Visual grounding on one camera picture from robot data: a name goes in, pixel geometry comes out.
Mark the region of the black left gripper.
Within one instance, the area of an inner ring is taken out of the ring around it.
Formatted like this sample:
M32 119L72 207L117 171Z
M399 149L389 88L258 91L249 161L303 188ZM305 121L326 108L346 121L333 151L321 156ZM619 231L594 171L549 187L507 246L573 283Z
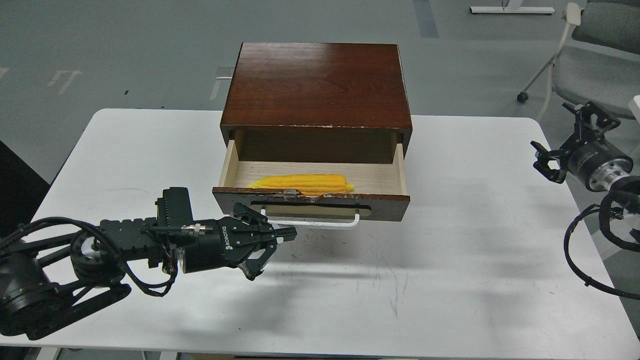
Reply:
M254 281L277 250L276 244L267 243L297 237L294 227L275 228L267 216L242 203L234 204L231 216L206 220L212 233L200 235L193 244L181 248L184 274L228 267L240 269L247 280Z

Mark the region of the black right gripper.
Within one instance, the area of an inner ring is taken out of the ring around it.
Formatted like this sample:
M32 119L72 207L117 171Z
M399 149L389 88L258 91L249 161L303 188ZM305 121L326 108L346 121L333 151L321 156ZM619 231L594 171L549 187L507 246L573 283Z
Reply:
M585 105L564 102L562 106L574 115L573 133L562 147L573 149L547 150L541 143L531 141L535 149L534 169L549 182L558 184L565 182L569 171L591 192L609 191L614 182L629 177L633 159L604 137L606 132L620 126L621 120L592 101ZM559 168L551 168L550 162L557 162Z

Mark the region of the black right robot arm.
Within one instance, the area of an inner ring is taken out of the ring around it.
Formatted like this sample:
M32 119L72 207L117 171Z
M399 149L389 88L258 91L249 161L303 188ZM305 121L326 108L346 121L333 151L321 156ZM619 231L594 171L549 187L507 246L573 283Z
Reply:
M563 183L571 174L586 190L605 192L601 203L586 209L586 214L598 214L599 230L610 243L638 252L638 228L630 231L630 242L615 235L610 224L612 220L622 220L624 213L639 214L639 177L631 174L634 162L605 137L621 121L591 101L585 105L565 102L562 106L574 115L573 133L556 150L531 141L536 150L533 167L550 182Z

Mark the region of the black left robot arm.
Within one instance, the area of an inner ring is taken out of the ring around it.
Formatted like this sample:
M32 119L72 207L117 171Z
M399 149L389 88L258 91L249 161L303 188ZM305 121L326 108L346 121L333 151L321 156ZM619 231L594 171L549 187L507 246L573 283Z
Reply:
M46 337L126 298L129 277L164 297L178 272L240 269L253 281L294 227L236 203L230 216L195 221L189 203L157 200L155 218L38 219L1 239L1 333Z

